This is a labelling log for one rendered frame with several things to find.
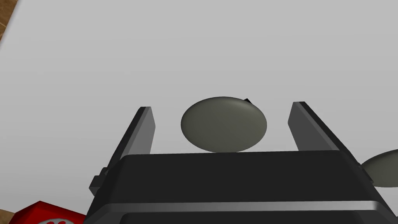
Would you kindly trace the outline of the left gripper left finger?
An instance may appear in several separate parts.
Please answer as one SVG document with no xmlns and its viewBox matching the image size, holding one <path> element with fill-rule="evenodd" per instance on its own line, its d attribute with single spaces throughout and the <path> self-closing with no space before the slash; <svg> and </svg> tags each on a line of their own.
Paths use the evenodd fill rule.
<svg viewBox="0 0 398 224">
<path fill-rule="evenodd" d="M 140 107 L 128 126 L 108 168 L 112 168 L 124 156 L 133 154 L 150 154 L 155 132 L 155 121 L 151 107 Z"/>
</svg>

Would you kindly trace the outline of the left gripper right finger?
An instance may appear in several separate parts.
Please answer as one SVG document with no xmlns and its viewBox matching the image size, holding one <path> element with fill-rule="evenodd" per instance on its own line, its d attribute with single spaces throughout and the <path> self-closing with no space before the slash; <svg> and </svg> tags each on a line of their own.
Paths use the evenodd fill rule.
<svg viewBox="0 0 398 224">
<path fill-rule="evenodd" d="M 299 151 L 342 151 L 354 164 L 360 165 L 306 102 L 292 103 L 288 126 Z"/>
</svg>

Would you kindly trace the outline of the grey round knob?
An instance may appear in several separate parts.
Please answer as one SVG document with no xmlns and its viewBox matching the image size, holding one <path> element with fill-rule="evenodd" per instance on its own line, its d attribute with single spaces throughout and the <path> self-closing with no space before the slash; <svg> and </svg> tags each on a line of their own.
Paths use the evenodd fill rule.
<svg viewBox="0 0 398 224">
<path fill-rule="evenodd" d="M 398 149 L 374 156 L 362 167 L 375 187 L 398 187 Z"/>
<path fill-rule="evenodd" d="M 213 97 L 190 106 L 181 130 L 194 146 L 209 152 L 240 152 L 264 137 L 267 120 L 251 102 L 234 97 Z"/>
</svg>

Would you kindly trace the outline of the red box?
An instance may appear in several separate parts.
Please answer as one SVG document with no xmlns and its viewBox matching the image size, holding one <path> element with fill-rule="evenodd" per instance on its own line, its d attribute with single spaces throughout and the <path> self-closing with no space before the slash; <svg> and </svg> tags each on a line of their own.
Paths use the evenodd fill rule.
<svg viewBox="0 0 398 224">
<path fill-rule="evenodd" d="M 43 201 L 16 212 L 9 224 L 83 224 L 85 215 Z"/>
</svg>

